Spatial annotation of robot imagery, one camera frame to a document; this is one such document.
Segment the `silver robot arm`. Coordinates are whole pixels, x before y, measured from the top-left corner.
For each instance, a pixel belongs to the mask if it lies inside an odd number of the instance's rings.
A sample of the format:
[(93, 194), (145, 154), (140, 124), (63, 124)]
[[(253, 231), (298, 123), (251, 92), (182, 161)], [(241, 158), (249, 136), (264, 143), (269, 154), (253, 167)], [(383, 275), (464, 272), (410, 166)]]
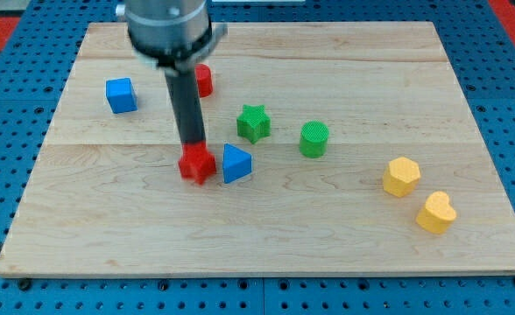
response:
[(228, 33), (212, 24), (205, 0), (125, 0), (115, 14), (134, 49), (173, 74), (194, 70)]

